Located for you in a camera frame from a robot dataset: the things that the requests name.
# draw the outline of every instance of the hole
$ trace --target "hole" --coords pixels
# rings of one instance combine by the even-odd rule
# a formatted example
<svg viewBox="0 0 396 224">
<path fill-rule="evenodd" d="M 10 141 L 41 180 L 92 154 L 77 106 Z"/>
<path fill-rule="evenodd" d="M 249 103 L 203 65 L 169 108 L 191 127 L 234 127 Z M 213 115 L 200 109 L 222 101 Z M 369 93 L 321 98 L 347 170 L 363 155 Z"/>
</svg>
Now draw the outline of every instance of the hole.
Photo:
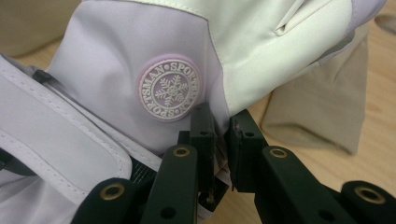
<svg viewBox="0 0 396 224">
<path fill-rule="evenodd" d="M 190 151 L 186 147 L 178 147 L 175 150 L 173 150 L 173 154 L 174 154 L 174 156 L 177 156 L 177 157 L 185 157 L 190 154 Z"/>
<path fill-rule="evenodd" d="M 121 183 L 114 183 L 104 187 L 100 191 L 100 197 L 103 200 L 111 201 L 119 198 L 124 191 L 125 191 L 125 187 Z"/>
<path fill-rule="evenodd" d="M 245 133 L 245 135 L 246 135 L 247 137 L 253 137 L 253 136 L 254 136 L 254 133 Z"/>
<path fill-rule="evenodd" d="M 286 158 L 288 156 L 288 153 L 285 150 L 279 149 L 279 148 L 271 149 L 270 153 L 274 157 L 281 158 L 281 159 Z"/>
<path fill-rule="evenodd" d="M 326 210 L 319 210 L 319 211 L 318 211 L 318 214 L 319 214 L 319 216 L 320 216 L 321 218 L 323 218 L 323 219 L 326 220 L 326 221 L 330 221 L 330 222 L 335 221 L 334 215 L 333 215 L 331 212 L 329 212 L 329 211 L 326 211 Z"/>
<path fill-rule="evenodd" d="M 385 203 L 386 201 L 384 196 L 382 196 L 382 194 L 378 193 L 373 189 L 369 189 L 366 187 L 356 187 L 355 193 L 359 197 L 361 197 L 364 201 L 369 203 L 382 204 Z"/>
<path fill-rule="evenodd" d="M 176 215 L 176 210 L 173 207 L 165 207 L 161 210 L 161 217 L 171 219 Z"/>
</svg>

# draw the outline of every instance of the circular logo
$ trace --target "circular logo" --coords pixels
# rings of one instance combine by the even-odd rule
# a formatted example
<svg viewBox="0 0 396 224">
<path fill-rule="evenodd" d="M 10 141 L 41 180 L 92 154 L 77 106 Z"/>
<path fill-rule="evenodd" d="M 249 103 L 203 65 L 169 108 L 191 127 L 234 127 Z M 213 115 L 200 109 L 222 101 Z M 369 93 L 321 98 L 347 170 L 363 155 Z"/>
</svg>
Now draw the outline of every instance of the circular logo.
<svg viewBox="0 0 396 224">
<path fill-rule="evenodd" d="M 156 119 L 181 119 L 199 97 L 201 80 L 191 63 L 181 59 L 161 60 L 140 79 L 143 107 Z"/>
</svg>

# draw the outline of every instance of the tan cloth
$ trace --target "tan cloth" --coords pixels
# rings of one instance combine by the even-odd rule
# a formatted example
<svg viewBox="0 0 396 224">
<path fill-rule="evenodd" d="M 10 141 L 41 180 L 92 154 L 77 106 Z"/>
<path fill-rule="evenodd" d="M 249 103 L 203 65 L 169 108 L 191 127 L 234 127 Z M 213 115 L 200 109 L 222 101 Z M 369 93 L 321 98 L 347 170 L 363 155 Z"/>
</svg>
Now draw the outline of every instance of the tan cloth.
<svg viewBox="0 0 396 224">
<path fill-rule="evenodd" d="M 263 130 L 297 146 L 356 153 L 365 110 L 367 35 L 367 27 L 359 28 L 348 49 L 274 90 Z"/>
<path fill-rule="evenodd" d="M 0 52 L 18 56 L 61 37 L 80 2 L 0 1 Z"/>
</svg>

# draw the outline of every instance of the wooden surface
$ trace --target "wooden surface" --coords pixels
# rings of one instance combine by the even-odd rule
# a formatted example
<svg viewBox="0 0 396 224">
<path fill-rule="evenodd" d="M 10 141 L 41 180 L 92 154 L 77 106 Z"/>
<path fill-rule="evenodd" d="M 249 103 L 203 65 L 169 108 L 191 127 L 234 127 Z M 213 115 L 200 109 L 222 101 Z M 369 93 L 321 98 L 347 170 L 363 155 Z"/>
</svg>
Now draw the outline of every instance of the wooden surface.
<svg viewBox="0 0 396 224">
<path fill-rule="evenodd" d="M 396 15 L 396 1 L 388 1 L 381 13 Z M 337 148 L 296 147 L 270 137 L 267 140 L 270 145 L 291 149 L 322 184 L 332 189 L 339 190 L 349 180 L 365 180 L 396 195 L 396 35 L 380 30 L 374 21 L 369 26 L 366 119 L 358 154 L 350 156 Z M 18 60 L 46 68 L 59 43 L 54 41 Z M 267 101 L 268 97 L 249 109 L 257 122 Z M 261 222 L 252 194 L 229 191 L 206 223 Z"/>
</svg>

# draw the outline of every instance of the stitching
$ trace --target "stitching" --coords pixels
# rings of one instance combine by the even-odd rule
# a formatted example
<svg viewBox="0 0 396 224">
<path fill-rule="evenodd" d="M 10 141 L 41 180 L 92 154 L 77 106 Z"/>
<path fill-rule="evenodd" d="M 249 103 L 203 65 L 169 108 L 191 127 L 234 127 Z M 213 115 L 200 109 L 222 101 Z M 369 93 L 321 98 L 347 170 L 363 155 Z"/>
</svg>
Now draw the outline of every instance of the stitching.
<svg viewBox="0 0 396 224">
<path fill-rule="evenodd" d="M 201 11 L 198 11 L 198 10 L 196 10 L 194 8 L 191 8 L 191 7 L 185 7 L 185 6 L 181 5 L 181 4 L 176 4 L 174 2 L 168 2 L 168 1 L 142 1 L 142 0 L 137 0 L 137 1 L 124 0 L 124 1 L 127 1 L 127 2 L 139 2 L 139 3 L 142 3 L 142 4 L 148 4 L 148 5 L 154 5 L 154 6 L 161 5 L 162 7 L 172 7 L 173 9 L 184 9 L 186 11 L 189 11 L 189 12 L 193 13 L 193 14 L 196 14 L 196 15 L 199 15 L 201 17 L 206 18 L 206 14 L 205 13 L 203 13 Z"/>
<path fill-rule="evenodd" d="M 120 155 L 118 154 L 117 150 L 115 150 L 112 146 L 110 146 L 108 143 L 106 143 L 104 140 L 96 136 L 89 128 L 81 124 L 78 120 L 72 117 L 67 111 L 63 110 L 59 105 L 56 105 L 51 101 L 50 98 L 46 98 L 42 93 L 39 91 L 35 90 L 33 87 L 28 86 L 26 83 L 23 81 L 18 80 L 16 77 L 13 75 L 9 74 L 6 70 L 2 70 L 7 76 L 11 77 L 13 80 L 12 82 L 19 86 L 20 88 L 30 91 L 36 98 L 41 98 L 43 103 L 46 103 L 46 105 L 50 105 L 52 108 L 55 108 L 55 111 L 58 111 L 58 114 L 73 123 L 76 127 L 78 127 L 83 133 L 88 135 L 91 139 L 93 139 L 95 142 L 99 143 L 102 147 L 104 147 L 111 155 L 115 155 L 118 159 L 119 163 L 119 170 L 117 173 L 117 176 L 120 177 L 120 174 L 122 172 L 122 167 L 123 163 L 121 160 Z"/>
<path fill-rule="evenodd" d="M 19 148 L 22 152 L 25 153 L 25 158 L 33 159 L 36 164 L 40 165 L 42 167 L 41 170 L 44 170 L 48 173 L 50 173 L 55 179 L 58 180 L 63 185 L 66 185 L 69 189 L 73 190 L 75 193 L 81 194 L 81 195 L 87 195 L 87 192 L 85 192 L 82 189 L 78 189 L 75 185 L 64 179 L 61 175 L 59 175 L 50 165 L 44 163 L 34 151 L 29 148 L 28 146 L 24 145 L 21 142 L 16 142 L 12 138 L 5 136 L 3 134 L 0 134 L 0 137 L 4 138 L 6 141 L 8 141 L 11 145 Z"/>
<path fill-rule="evenodd" d="M 104 133 L 107 133 L 111 138 L 113 138 L 113 140 L 119 142 L 123 147 L 125 147 L 127 149 L 130 149 L 130 151 L 138 154 L 136 156 L 139 156 L 139 158 L 142 158 L 145 161 L 148 161 L 149 163 L 153 164 L 154 167 L 156 167 L 157 170 L 158 170 L 158 167 L 160 166 L 160 164 L 158 162 L 150 159 L 149 157 L 144 156 L 139 150 L 134 149 L 133 146 L 130 146 L 130 144 L 128 144 L 127 142 L 125 142 L 125 141 L 121 140 L 120 138 L 118 138 L 117 135 L 121 135 L 122 137 L 125 137 L 125 138 L 129 139 L 128 137 L 126 137 L 122 133 L 119 133 L 118 131 L 114 130 L 112 127 L 108 126 L 107 124 L 105 124 L 104 122 L 99 120 L 95 115 L 93 115 L 90 112 L 86 111 L 84 108 L 80 107 L 79 105 L 77 105 L 76 103 L 74 103 L 73 101 L 68 99 L 67 97 L 63 96 L 62 94 L 60 94 L 58 91 L 56 91 L 52 87 L 50 87 L 50 89 L 52 91 L 55 91 L 55 93 L 58 94 L 59 97 L 63 98 L 67 103 L 69 103 L 72 107 L 74 107 L 77 111 L 79 111 L 90 122 L 94 123 Z M 129 140 L 133 142 L 132 145 L 135 145 L 136 147 L 141 147 L 140 145 L 138 145 L 133 140 L 131 140 L 131 139 L 129 139 Z"/>
</svg>

